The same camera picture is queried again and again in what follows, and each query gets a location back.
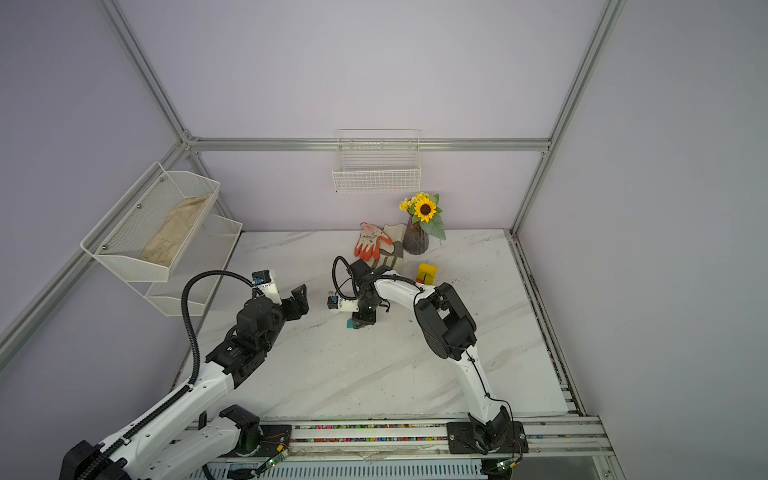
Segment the yellow long block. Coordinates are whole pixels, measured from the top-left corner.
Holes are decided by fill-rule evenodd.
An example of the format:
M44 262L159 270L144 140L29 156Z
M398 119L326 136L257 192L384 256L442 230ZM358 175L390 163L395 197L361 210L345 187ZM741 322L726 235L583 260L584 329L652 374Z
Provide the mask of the yellow long block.
M437 272L438 268L436 266L428 263L421 263L417 269L416 280L417 278L423 278L425 281L424 285L433 285L436 280Z

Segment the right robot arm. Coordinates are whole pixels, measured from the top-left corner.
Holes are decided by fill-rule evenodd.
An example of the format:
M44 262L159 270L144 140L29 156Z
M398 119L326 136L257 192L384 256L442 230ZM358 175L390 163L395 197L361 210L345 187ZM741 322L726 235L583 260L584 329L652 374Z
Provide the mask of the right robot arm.
M521 459L529 452L523 424L514 419L509 402L493 394L477 349L477 325L457 291L448 283L426 285L384 266L376 269L363 260L348 263L339 256L349 275L352 293L335 293L328 307L351 314L356 328L376 323L378 309L397 304L412 311L431 352L454 369L467 401L465 421L446 425L452 454L510 454Z

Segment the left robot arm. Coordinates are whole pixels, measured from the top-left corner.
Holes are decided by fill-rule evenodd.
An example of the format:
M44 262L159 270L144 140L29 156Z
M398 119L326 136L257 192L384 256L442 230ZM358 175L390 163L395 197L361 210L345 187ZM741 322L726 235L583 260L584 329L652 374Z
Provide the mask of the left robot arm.
M223 454L250 456L279 448L288 435L270 436L259 417L239 405L221 410L193 436L181 442L175 438L243 384L264 363L284 324L308 311L305 285L288 298L257 295L248 300L196 375L101 442L72 447L62 460L60 478L181 479Z

